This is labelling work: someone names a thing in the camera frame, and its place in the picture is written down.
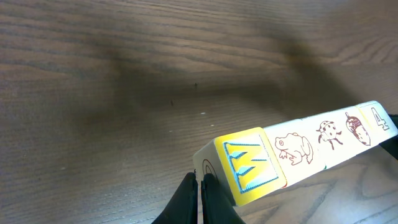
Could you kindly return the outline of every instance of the white block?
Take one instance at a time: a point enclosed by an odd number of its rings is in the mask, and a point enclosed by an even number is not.
[[[377,101],[370,101],[357,105],[365,120],[375,134],[378,142],[383,142],[398,135],[398,129],[392,122],[385,109]]]
[[[264,128],[278,162],[291,186],[325,168],[317,149],[317,137],[296,119]]]
[[[355,106],[303,118],[302,121],[317,137],[317,149],[327,168],[379,144]]]
[[[218,157],[214,139],[193,155],[193,166],[197,172],[197,181],[199,183],[203,180],[205,174],[213,174],[219,181],[229,200],[234,202],[223,166]]]

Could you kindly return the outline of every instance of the acorn drawing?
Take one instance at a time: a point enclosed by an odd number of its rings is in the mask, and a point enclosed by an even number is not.
[[[371,145],[371,137],[369,136],[368,132],[362,125],[362,122],[354,116],[347,115],[346,125],[349,131],[351,131],[356,139],[358,139],[362,144],[365,146]]]

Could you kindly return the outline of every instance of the wooden table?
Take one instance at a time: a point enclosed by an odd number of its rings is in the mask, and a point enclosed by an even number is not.
[[[214,137],[398,113],[397,21],[396,0],[0,1],[0,223],[151,223]],[[375,147],[236,210],[398,223],[398,162]]]

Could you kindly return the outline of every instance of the ladybug drawing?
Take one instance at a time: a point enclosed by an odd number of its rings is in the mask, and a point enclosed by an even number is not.
[[[324,142],[329,142],[331,144],[331,149],[335,150],[335,147],[333,145],[333,141],[335,140],[336,142],[338,142],[339,144],[343,144],[341,141],[339,141],[337,139],[337,135],[341,134],[341,131],[337,131],[335,123],[332,121],[322,121],[319,129],[317,130],[319,132],[321,132],[321,134],[319,135],[318,138],[318,142],[321,143],[321,139]]]
[[[351,131],[356,139],[358,139],[362,144],[365,146],[371,145],[371,137],[369,136],[368,132],[362,125],[362,122],[354,116],[348,115],[346,112],[347,121],[346,125],[349,131]]]

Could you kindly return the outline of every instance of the number 4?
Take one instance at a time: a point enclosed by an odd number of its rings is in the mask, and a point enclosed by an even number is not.
[[[382,126],[383,130],[388,130],[390,127],[387,125],[386,121],[382,119],[376,109],[372,108],[374,119],[376,119],[376,123],[378,126]]]

